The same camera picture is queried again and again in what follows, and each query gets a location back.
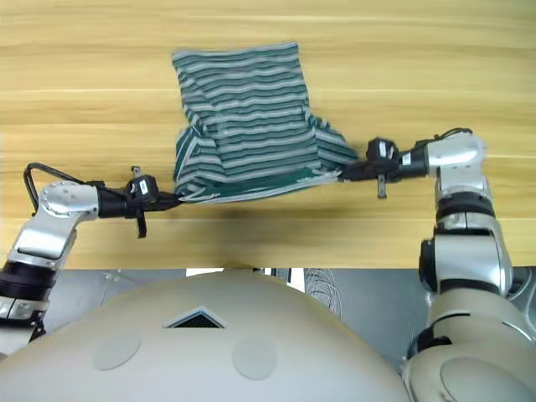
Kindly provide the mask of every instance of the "vent grille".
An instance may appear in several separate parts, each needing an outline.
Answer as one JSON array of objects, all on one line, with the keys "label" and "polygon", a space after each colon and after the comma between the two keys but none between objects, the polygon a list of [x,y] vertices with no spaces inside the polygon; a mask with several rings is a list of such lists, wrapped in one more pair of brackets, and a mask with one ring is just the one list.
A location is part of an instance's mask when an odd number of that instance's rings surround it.
[{"label": "vent grille", "polygon": [[183,314],[171,322],[164,324],[165,328],[225,328],[223,322],[206,308],[200,307],[192,312]]}]

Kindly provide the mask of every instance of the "wooden table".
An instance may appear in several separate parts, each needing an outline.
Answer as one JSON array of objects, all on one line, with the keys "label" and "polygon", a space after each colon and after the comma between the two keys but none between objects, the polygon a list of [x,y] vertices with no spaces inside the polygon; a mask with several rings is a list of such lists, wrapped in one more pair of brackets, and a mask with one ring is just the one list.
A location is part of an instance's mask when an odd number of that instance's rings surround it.
[{"label": "wooden table", "polygon": [[[172,188],[186,125],[170,54],[296,40],[313,110],[363,150],[454,126],[486,172],[515,265],[536,262],[536,2],[512,0],[12,0],[0,2],[2,249],[31,204],[22,171],[51,164],[121,186],[130,166]],[[415,268],[433,182],[338,184],[83,224],[67,268]]]}]

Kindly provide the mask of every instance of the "white stripe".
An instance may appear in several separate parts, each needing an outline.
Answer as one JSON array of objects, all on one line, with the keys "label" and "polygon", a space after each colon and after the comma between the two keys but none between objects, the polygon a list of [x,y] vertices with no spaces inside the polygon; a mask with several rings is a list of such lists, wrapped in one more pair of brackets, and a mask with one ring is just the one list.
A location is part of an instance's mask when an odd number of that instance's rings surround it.
[{"label": "white stripe", "polygon": [[[197,120],[199,120],[199,118],[197,116],[195,116],[193,119],[192,119],[192,124],[194,124]],[[199,132],[199,130],[197,129],[196,126],[191,126],[192,129],[198,133],[198,137],[196,138],[200,138],[201,137],[201,133]]]},{"label": "white stripe", "polygon": [[198,144],[201,147],[216,147],[216,142],[209,138],[198,138]]},{"label": "white stripe", "polygon": [[187,182],[190,182],[190,181],[194,180],[195,178],[206,178],[208,180],[214,180],[215,182],[219,182],[219,183],[227,183],[228,182],[227,177],[225,177],[225,176],[223,176],[221,174],[212,173],[212,172],[205,172],[205,171],[199,171],[199,172],[186,174],[186,175],[184,175],[182,177],[177,177],[176,187],[182,186],[182,185],[186,184]]},{"label": "white stripe", "polygon": [[200,104],[200,103],[194,103],[192,105],[188,105],[188,108],[192,111],[192,112],[196,112],[196,111],[213,111],[213,112],[216,112],[217,109],[208,104],[208,103],[205,103],[205,104]]},{"label": "white stripe", "polygon": [[204,187],[201,187],[201,186],[198,186],[197,184],[192,184],[192,183],[189,183],[186,188],[190,191],[199,191],[199,190],[204,189]]},{"label": "white stripe", "polygon": [[[183,130],[183,133],[178,137],[177,139],[177,142],[180,141],[180,139],[184,136],[187,136],[188,135],[188,130],[190,129],[190,127],[188,127],[187,129]],[[188,141],[184,141],[182,144],[181,144],[181,147],[178,149],[178,152],[177,152],[177,155],[175,157],[175,163],[177,163],[177,158],[178,158],[178,155],[181,153],[181,151],[183,150],[184,146],[188,144]]]},{"label": "white stripe", "polygon": [[263,186],[263,187],[248,188],[245,190],[245,193],[251,193],[253,191],[265,191],[265,190],[269,190],[270,188],[273,188],[273,186],[272,187]]},{"label": "white stripe", "polygon": [[249,52],[264,52],[267,50],[285,50],[296,47],[296,42],[285,42],[283,44],[271,44],[269,46],[259,46],[256,48],[248,48],[248,49],[242,49],[242,50],[232,50],[232,51],[221,51],[221,52],[203,52],[203,51],[194,51],[194,50],[183,50],[180,52],[177,52],[173,55],[173,60],[179,60],[183,59],[187,56],[238,56],[240,54],[246,54]]},{"label": "white stripe", "polygon": [[193,113],[192,115],[192,121],[191,121],[191,125],[192,125],[192,128],[195,130],[195,132],[197,132],[199,135],[201,135],[201,133],[199,132],[199,130],[197,128],[195,128],[195,123],[197,123],[199,120],[199,116],[196,115],[195,113]]},{"label": "white stripe", "polygon": [[214,163],[217,165],[221,165],[221,159],[219,159],[219,157],[207,157],[207,156],[191,157],[186,162],[186,166],[192,166],[192,165],[195,165],[196,163]]},{"label": "white stripe", "polygon": [[198,81],[199,86],[207,85],[219,80],[242,80],[244,78],[271,76],[280,73],[293,73],[296,75],[302,75],[302,69],[296,67],[295,69],[289,69],[288,67],[273,67],[269,69],[255,69],[252,71],[244,71],[242,73],[220,73],[208,78],[203,78]]},{"label": "white stripe", "polygon": [[336,153],[324,151],[322,149],[318,150],[318,156],[323,157],[332,162],[338,162],[342,164],[348,164],[355,161],[354,157],[344,157],[342,155],[337,155]]},{"label": "white stripe", "polygon": [[307,154],[316,154],[317,153],[317,146],[310,146],[305,147],[303,149],[297,149],[295,151],[285,151],[285,152],[273,152],[267,155],[262,156],[252,156],[252,157],[241,157],[240,159],[236,161],[231,162],[223,162],[223,166],[225,169],[227,168],[236,168],[238,166],[244,166],[249,165],[250,163],[260,163],[260,162],[268,162],[268,161],[275,161],[277,159],[283,159],[286,157],[299,157],[301,155],[307,155]]},{"label": "white stripe", "polygon": [[270,124],[268,126],[256,127],[256,128],[231,128],[226,129],[222,132],[214,133],[212,138],[220,140],[223,138],[229,138],[232,136],[237,136],[240,134],[253,135],[253,134],[263,134],[267,132],[281,132],[286,130],[294,130],[297,128],[306,128],[307,124],[305,121],[295,121],[291,123],[280,123],[280,124]]},{"label": "white stripe", "polygon": [[192,139],[192,142],[190,142],[190,145],[188,146],[188,149],[186,150],[186,153],[184,154],[184,159],[181,161],[181,165],[180,167],[178,168],[178,172],[177,172],[177,177],[180,178],[181,176],[181,171],[183,170],[186,162],[188,161],[188,159],[190,158],[190,155],[192,154],[195,146],[197,145],[197,139],[194,137]]},{"label": "white stripe", "polygon": [[320,138],[321,140],[325,142],[331,142],[332,144],[338,144],[342,145],[343,147],[347,147],[348,144],[340,137],[334,136],[333,134],[327,134],[325,131],[321,131],[320,129],[316,129],[317,132],[317,138]]},{"label": "white stripe", "polygon": [[252,121],[257,118],[267,118],[267,117],[284,117],[292,116],[297,114],[302,114],[302,107],[290,107],[284,111],[253,111],[251,113],[246,113],[244,115],[216,115],[210,117],[206,120],[205,124],[214,124],[214,123],[224,123],[227,121]]},{"label": "white stripe", "polygon": [[302,79],[293,79],[293,80],[280,80],[272,84],[261,84],[254,82],[252,84],[243,85],[243,86],[224,86],[220,87],[217,90],[212,90],[206,92],[205,96],[212,98],[222,94],[244,94],[250,90],[279,90],[280,88],[292,87],[297,85],[304,85],[305,82]]},{"label": "white stripe", "polygon": [[183,68],[187,73],[196,73],[198,71],[214,68],[234,68],[234,67],[245,67],[246,65],[252,65],[257,63],[263,63],[265,61],[271,61],[273,63],[287,63],[289,61],[298,60],[297,54],[291,54],[289,56],[257,56],[252,57],[251,59],[242,60],[242,61],[222,61],[222,62],[205,62],[205,63],[195,63],[188,67]]},{"label": "white stripe", "polygon": [[314,178],[299,178],[297,180],[298,183],[309,183],[311,185],[318,185],[318,184],[324,184],[327,182],[333,182],[338,180],[338,177],[341,175],[340,170],[334,170],[332,172],[321,172],[318,169],[312,169],[312,172],[315,174],[318,174],[319,176],[316,176]]},{"label": "white stripe", "polygon": [[280,187],[280,188],[273,188],[272,190],[258,192],[258,193],[251,193],[251,194],[241,194],[241,195],[235,195],[231,197],[221,197],[221,198],[215,198],[210,199],[207,201],[202,201],[200,204],[221,204],[221,203],[231,203],[234,201],[246,201],[251,199],[257,199],[257,198],[266,198],[266,197],[273,197],[275,195],[279,195],[282,193],[289,193],[290,191],[298,190],[300,188],[309,188],[321,184],[327,184],[327,183],[335,183],[337,181],[336,178],[326,178],[326,181],[323,182],[316,182],[316,183],[293,183],[291,185]]},{"label": "white stripe", "polygon": [[282,96],[270,96],[266,98],[260,98],[257,96],[248,98],[247,100],[229,100],[227,102],[222,102],[218,104],[216,107],[210,107],[210,109],[213,111],[214,109],[216,111],[225,111],[227,109],[232,109],[235,107],[247,107],[251,105],[273,105],[275,103],[282,103],[282,102],[288,102],[288,101],[305,101],[307,99],[307,93],[303,94],[288,94],[288,95],[282,95]]},{"label": "white stripe", "polygon": [[187,175],[184,175],[183,177],[177,177],[175,187],[182,186],[186,184],[187,182],[194,180],[195,178],[206,178],[208,180],[214,180],[215,182],[219,182],[219,183],[238,183],[244,180],[249,180],[251,178],[263,178],[263,177],[273,176],[275,174],[292,173],[303,168],[314,169],[314,168],[320,168],[320,167],[321,167],[320,161],[301,162],[301,163],[294,163],[290,166],[281,166],[281,167],[274,167],[274,168],[271,167],[268,169],[256,170],[250,173],[238,173],[238,174],[234,174],[228,177],[225,177],[223,175],[216,174],[216,173],[199,171],[199,172],[189,173]]},{"label": "white stripe", "polygon": [[195,96],[204,96],[204,93],[201,90],[193,90],[192,92],[181,91],[181,96],[183,99],[188,99],[194,98]]},{"label": "white stripe", "polygon": [[180,84],[181,90],[187,89],[189,86],[194,85],[196,82],[193,78],[187,78],[182,84]]},{"label": "white stripe", "polygon": [[[192,186],[192,184],[189,184],[187,186],[188,190],[190,189],[190,186]],[[193,193],[191,193],[189,195],[185,195],[184,197],[181,197],[180,200],[186,202],[186,201],[189,201],[192,198],[196,198],[199,195],[201,195],[204,192],[205,189],[206,189],[205,187],[198,188]]]},{"label": "white stripe", "polygon": [[280,140],[264,140],[258,142],[241,142],[236,145],[223,145],[219,147],[221,152],[236,152],[242,151],[243,149],[256,149],[264,147],[274,147],[278,145],[291,145],[297,142],[303,142],[314,137],[314,131],[310,130],[309,132],[295,137],[283,138]]},{"label": "white stripe", "polygon": [[197,198],[197,200],[213,199],[213,198],[219,197],[220,195],[221,193],[211,193],[211,194],[200,196]]}]

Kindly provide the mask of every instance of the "striped shirt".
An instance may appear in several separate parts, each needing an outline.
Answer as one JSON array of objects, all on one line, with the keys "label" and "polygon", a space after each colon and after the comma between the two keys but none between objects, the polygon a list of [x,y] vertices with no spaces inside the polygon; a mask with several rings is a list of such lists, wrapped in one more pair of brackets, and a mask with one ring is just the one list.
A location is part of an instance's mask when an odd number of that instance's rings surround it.
[{"label": "striped shirt", "polygon": [[173,56],[189,121],[175,193],[190,203],[272,197],[337,181],[355,151],[313,116],[295,43]]}]

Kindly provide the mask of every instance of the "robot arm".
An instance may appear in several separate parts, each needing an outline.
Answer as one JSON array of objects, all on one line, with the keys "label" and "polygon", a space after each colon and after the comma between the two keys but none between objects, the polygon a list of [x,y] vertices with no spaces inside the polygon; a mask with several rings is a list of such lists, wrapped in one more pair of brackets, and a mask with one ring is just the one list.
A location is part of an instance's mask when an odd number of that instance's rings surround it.
[{"label": "robot arm", "polygon": [[[61,181],[37,196],[31,169]],[[138,237],[145,237],[145,211],[165,210],[180,204],[174,194],[160,192],[153,176],[133,167],[133,179],[124,189],[103,182],[82,182],[40,163],[24,173],[36,211],[21,231],[0,272],[0,357],[10,355],[44,334],[42,324],[49,293],[76,240],[78,224],[97,218],[136,219]]]},{"label": "robot arm", "polygon": [[536,400],[536,348],[505,299],[513,269],[482,162],[484,143],[460,131],[403,152],[400,174],[435,176],[435,228],[420,279],[435,296],[410,345],[404,380],[414,401]]}]

